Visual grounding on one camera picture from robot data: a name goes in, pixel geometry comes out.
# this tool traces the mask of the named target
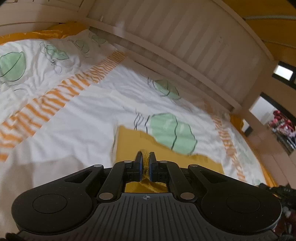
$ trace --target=bed frame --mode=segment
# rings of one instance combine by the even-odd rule
[[[7,0],[0,7],[0,35],[71,20],[98,29],[133,60],[193,96],[240,114],[254,129],[249,139],[275,180],[296,188],[296,153],[289,157],[249,111],[267,81],[277,81],[270,80],[276,62],[222,0]]]

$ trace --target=bed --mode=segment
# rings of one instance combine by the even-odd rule
[[[77,33],[63,32],[69,26]],[[68,23],[3,40],[0,236],[17,231],[10,207],[20,193],[94,164],[111,167],[139,149],[270,184],[225,108],[94,32]]]

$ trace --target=green leaf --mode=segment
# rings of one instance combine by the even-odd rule
[[[69,58],[65,51],[58,50],[54,45],[47,45],[45,49],[52,58],[56,58],[58,60],[64,60]]]
[[[106,42],[106,39],[101,39],[95,34],[91,37],[91,39],[94,40],[98,45],[101,45]]]
[[[20,79],[26,70],[26,58],[24,52],[10,52],[0,57],[0,79],[16,81]]]
[[[82,53],[87,53],[89,51],[89,45],[83,39],[78,39],[75,43]]]
[[[181,154],[191,154],[197,140],[191,132],[190,126],[178,121],[170,113],[153,115],[150,121],[152,135],[157,142]]]
[[[180,95],[176,87],[167,80],[156,80],[153,83],[154,87],[163,93],[164,96],[167,96],[171,99],[180,99]]]

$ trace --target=bed sheet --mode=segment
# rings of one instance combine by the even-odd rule
[[[0,236],[17,231],[10,208],[20,193],[94,164],[111,167],[120,125],[175,152],[208,156],[227,176],[265,183],[220,111],[89,30],[6,43],[0,72]]]

